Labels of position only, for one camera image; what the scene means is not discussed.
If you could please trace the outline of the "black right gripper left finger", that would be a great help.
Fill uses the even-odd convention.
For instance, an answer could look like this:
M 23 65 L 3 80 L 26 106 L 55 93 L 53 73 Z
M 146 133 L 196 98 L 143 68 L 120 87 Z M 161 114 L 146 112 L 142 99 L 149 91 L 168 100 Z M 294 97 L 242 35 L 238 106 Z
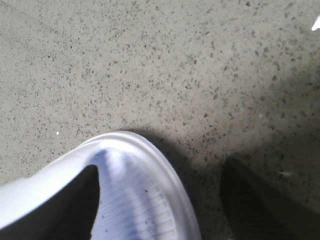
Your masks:
M 2 240 L 89 240 L 100 198 L 98 168 L 87 166 L 67 186 L 0 231 Z

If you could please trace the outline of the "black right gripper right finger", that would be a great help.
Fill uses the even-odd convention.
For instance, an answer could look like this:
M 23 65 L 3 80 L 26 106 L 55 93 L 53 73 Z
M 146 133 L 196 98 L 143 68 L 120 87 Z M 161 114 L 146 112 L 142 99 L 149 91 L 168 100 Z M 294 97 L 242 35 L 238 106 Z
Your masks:
M 228 158 L 220 198 L 237 240 L 318 240 L 320 215 L 272 187 L 246 165 Z

